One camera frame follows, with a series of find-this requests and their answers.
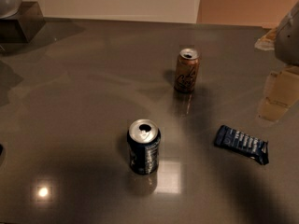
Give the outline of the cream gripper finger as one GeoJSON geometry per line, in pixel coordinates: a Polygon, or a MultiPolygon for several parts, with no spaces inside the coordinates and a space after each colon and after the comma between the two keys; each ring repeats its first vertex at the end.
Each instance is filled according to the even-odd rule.
{"type": "Polygon", "coordinates": [[[274,50],[277,36],[277,28],[269,30],[265,35],[259,38],[254,47],[260,50],[274,50]]]}

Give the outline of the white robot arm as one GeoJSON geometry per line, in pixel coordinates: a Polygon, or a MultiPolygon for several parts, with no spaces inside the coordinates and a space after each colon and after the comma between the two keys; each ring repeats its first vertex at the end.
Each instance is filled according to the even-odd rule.
{"type": "Polygon", "coordinates": [[[273,50],[276,58],[286,64],[281,71],[271,72],[267,77],[258,108],[261,119],[275,122],[299,101],[299,2],[254,47],[273,50]]]}

